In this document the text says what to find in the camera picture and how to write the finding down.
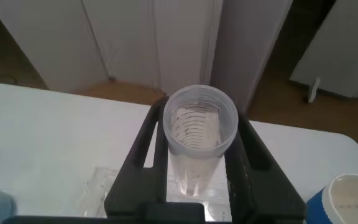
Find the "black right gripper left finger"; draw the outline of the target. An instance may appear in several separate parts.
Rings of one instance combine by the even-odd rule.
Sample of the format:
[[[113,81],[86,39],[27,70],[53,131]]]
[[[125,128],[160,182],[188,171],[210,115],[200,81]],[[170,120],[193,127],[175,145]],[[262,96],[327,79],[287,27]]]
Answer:
[[[168,142],[163,130],[163,109],[167,97],[152,105],[138,135],[104,201],[108,218],[133,217],[145,203],[166,201]],[[153,133],[156,132],[154,161],[145,167]]]

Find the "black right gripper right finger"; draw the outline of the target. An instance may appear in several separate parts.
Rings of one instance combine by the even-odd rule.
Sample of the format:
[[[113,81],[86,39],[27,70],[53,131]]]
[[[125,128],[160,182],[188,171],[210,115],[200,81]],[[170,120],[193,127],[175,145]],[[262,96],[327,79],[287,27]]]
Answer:
[[[233,223],[303,223],[303,201],[243,114],[224,154]]]

